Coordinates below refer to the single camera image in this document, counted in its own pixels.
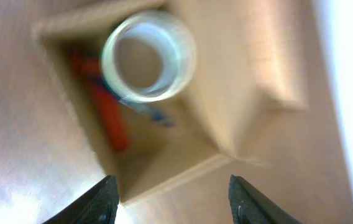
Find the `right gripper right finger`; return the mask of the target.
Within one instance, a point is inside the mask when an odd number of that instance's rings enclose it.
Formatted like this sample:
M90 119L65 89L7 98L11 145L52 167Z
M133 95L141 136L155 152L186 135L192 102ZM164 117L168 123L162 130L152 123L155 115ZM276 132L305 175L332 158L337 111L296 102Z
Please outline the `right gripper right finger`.
M233 224L300 223L241 176L231 175L228 198Z

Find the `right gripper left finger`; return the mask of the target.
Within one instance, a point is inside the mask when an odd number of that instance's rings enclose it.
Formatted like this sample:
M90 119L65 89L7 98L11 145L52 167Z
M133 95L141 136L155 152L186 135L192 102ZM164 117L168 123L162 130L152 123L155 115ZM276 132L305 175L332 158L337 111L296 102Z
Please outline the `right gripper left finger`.
M107 175L44 223L115 224L120 196L115 175Z

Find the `brown cardboard box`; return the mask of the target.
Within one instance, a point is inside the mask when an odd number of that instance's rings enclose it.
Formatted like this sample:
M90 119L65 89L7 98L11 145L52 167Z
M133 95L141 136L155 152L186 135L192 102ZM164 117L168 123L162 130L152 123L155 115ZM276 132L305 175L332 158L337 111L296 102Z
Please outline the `brown cardboard box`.
M154 7L190 28L195 76L159 103L171 127L122 108L116 154L59 45ZM231 175L302 223L353 223L311 1L0 1L0 223L45 222L108 174L118 223L231 223Z

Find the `blue pen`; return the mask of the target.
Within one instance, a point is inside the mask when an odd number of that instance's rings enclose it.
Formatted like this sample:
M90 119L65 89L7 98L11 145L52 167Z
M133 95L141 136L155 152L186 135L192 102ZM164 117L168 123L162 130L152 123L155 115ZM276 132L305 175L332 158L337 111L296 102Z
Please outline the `blue pen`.
M146 115L146 117L150 118L153 122L156 122L163 127L172 127L174 125L170 117L162 112L159 108L150 104L136 103L122 99L115 91L109 87L108 84L105 83L103 77L93 78L93 83L99 86L100 89L104 90L106 93L109 93L111 96L113 96L119 103L127 106L137 113Z

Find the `orange utility knife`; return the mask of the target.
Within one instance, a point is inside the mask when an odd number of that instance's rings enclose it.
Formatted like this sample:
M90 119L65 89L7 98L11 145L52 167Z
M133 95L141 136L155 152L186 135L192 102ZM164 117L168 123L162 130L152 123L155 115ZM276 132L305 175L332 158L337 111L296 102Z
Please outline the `orange utility knife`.
M85 84L113 150L125 151L129 146L129 138L119 111L119 98L106 84L99 67L99 58L74 50L71 53L70 65Z

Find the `white masking tape roll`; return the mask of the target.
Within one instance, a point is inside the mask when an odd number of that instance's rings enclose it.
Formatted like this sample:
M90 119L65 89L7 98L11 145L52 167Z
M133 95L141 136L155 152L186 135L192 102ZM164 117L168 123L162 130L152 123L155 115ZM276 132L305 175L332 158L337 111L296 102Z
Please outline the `white masking tape roll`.
M127 86L117 71L116 45L126 37L150 45L162 59L160 77L143 90ZM114 29L101 52L101 70L108 87L121 99L135 103L162 101L177 95L193 78L195 67L196 45L191 32L166 11L148 10L128 17Z

